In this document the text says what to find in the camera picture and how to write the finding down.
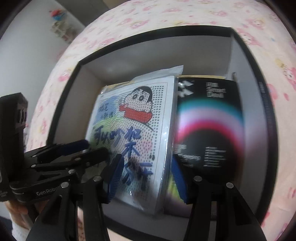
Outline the person's hand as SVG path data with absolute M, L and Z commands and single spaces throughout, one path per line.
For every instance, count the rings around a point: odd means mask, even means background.
M 33 223 L 28 215 L 28 209 L 17 200 L 10 200 L 4 202 L 11 219 L 17 225 L 30 230 Z

